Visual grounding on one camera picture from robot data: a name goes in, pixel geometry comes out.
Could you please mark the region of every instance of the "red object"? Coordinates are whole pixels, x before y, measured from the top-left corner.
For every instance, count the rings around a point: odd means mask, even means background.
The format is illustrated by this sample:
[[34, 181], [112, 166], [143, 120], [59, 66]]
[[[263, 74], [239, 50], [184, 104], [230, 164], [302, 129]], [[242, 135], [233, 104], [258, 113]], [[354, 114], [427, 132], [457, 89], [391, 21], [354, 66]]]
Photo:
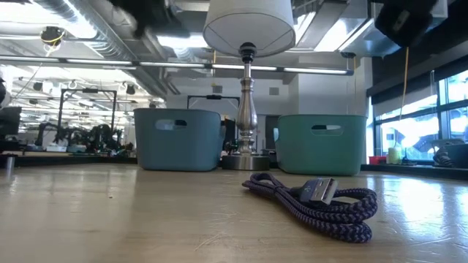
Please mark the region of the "red object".
[[387, 162], [386, 156], [370, 156], [369, 157], [369, 164], [384, 164]]

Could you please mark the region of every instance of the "silver lamp stand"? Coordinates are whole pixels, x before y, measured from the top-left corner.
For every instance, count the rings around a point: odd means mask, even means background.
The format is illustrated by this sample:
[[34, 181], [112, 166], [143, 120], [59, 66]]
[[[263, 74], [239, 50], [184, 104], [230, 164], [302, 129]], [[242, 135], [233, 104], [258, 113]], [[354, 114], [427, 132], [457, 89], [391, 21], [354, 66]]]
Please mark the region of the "silver lamp stand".
[[254, 131], [257, 129], [257, 112], [254, 106], [254, 79], [252, 78], [252, 62], [257, 52], [252, 43], [245, 43], [241, 46], [239, 53], [245, 64], [244, 77], [241, 80], [242, 95], [241, 106], [239, 107], [236, 126], [241, 132], [238, 141], [238, 151], [230, 156], [223, 156], [223, 169], [265, 171], [270, 169], [270, 158], [261, 156], [254, 152], [252, 146], [255, 143]]

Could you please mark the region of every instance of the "bin handle cutout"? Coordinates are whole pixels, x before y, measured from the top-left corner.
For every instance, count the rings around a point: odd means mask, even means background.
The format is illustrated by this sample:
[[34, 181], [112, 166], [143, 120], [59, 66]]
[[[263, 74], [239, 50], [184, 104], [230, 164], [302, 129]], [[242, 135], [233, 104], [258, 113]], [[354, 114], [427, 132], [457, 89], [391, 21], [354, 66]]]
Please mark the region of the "bin handle cutout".
[[343, 135], [343, 127], [340, 125], [313, 125], [312, 134], [318, 136]]
[[279, 129], [278, 128], [273, 128], [273, 138], [275, 142], [279, 140]]
[[161, 131], [176, 131], [185, 129], [187, 122], [184, 120], [158, 120], [155, 127]]

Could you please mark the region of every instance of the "lamp base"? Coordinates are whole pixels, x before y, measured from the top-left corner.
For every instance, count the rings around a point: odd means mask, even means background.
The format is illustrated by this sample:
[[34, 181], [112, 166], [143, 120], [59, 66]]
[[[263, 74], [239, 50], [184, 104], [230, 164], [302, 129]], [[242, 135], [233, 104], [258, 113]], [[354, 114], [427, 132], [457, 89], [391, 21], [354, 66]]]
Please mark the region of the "lamp base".
[[231, 155], [222, 157], [222, 169], [243, 171], [268, 171], [270, 158], [267, 156]]

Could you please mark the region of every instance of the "table lamp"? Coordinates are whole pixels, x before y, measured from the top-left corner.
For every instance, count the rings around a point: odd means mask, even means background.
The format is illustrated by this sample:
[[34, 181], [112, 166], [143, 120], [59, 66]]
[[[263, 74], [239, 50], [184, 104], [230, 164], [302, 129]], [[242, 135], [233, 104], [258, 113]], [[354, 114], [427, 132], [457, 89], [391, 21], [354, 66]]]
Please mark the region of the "table lamp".
[[254, 58], [272, 56], [295, 45], [290, 0], [211, 0], [203, 37], [214, 50], [239, 56], [244, 62], [241, 104], [236, 126], [241, 138], [238, 151], [223, 156], [224, 169], [268, 170], [270, 159], [254, 152], [257, 129], [251, 65]]

